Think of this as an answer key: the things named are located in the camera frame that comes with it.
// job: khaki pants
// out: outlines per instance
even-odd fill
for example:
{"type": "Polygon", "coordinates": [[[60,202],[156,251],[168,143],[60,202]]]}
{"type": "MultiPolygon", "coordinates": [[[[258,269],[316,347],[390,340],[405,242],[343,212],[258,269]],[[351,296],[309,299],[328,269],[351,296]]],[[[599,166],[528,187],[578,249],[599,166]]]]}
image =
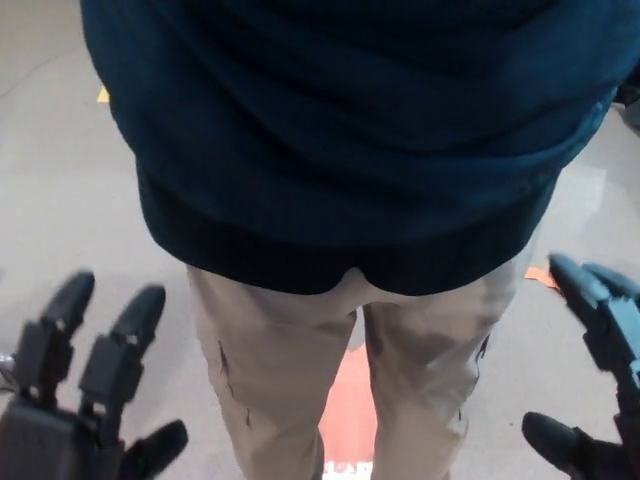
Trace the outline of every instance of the khaki pants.
{"type": "Polygon", "coordinates": [[[359,270],[330,292],[301,296],[190,267],[209,377],[247,480],[322,478],[318,424],[361,306],[378,415],[372,478],[448,478],[478,358],[532,244],[484,278],[423,297],[382,291],[359,270]]]}

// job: red floor marking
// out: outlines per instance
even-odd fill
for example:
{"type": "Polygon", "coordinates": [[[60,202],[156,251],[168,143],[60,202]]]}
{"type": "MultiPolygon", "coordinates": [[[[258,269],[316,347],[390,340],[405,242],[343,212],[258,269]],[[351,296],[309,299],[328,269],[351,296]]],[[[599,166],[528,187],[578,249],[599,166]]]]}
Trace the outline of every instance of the red floor marking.
{"type": "Polygon", "coordinates": [[[365,347],[347,352],[320,422],[327,478],[365,478],[373,461],[377,420],[365,347]]]}

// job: person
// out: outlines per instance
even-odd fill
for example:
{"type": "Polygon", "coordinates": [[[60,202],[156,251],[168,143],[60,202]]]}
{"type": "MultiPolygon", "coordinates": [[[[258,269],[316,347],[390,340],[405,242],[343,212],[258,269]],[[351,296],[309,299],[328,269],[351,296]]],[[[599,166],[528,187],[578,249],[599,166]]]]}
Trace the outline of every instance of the person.
{"type": "Polygon", "coordinates": [[[372,478],[448,478],[558,176],[640,57],[638,2],[82,10],[246,479],[322,477],[318,423],[359,307],[372,478]]]}
{"type": "Polygon", "coordinates": [[[618,87],[614,103],[620,104],[622,118],[633,130],[640,128],[640,64],[636,64],[624,82],[618,87]]]}

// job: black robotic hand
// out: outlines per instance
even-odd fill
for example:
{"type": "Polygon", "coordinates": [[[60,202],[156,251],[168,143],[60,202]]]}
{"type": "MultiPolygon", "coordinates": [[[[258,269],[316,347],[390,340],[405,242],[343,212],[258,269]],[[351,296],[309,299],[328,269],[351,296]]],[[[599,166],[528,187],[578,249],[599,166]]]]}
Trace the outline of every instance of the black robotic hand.
{"type": "Polygon", "coordinates": [[[592,439],[539,413],[522,431],[548,462],[576,480],[640,479],[640,285],[597,264],[582,267],[550,256],[551,276],[587,331],[596,366],[616,378],[620,412],[614,417],[622,445],[592,439]]]}
{"type": "Polygon", "coordinates": [[[144,371],[142,357],[155,338],[165,291],[143,289],[111,332],[96,339],[80,381],[78,412],[58,407],[56,390],[73,357],[71,338],[83,322],[93,274],[71,277],[28,323],[15,356],[17,393],[0,418],[2,480],[143,480],[155,478],[185,448],[175,421],[125,451],[122,412],[144,371]]]}

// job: gray floor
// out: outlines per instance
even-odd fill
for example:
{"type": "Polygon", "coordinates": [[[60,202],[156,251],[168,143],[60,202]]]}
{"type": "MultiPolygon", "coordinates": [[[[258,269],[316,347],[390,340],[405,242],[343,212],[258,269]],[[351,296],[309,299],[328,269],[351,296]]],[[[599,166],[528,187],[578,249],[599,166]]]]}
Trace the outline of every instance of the gray floor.
{"type": "MultiPolygon", "coordinates": [[[[163,478],[241,478],[207,384],[183,270],[145,230],[132,157],[108,107],[96,103],[99,89],[76,1],[0,0],[0,349],[13,346],[21,322],[76,268],[92,267],[98,281],[76,341],[79,358],[135,289],[165,283],[168,307],[124,434],[132,439],[182,418],[191,444],[163,478]]],[[[562,250],[640,278],[639,179],[640,140],[612,111],[562,177],[535,264],[562,250]]],[[[521,438],[527,410],[615,438],[612,382],[592,368],[580,333],[552,291],[525,283],[471,402],[456,480],[562,478],[521,438]]],[[[73,389],[64,389],[63,401],[75,405],[73,389]]]]}

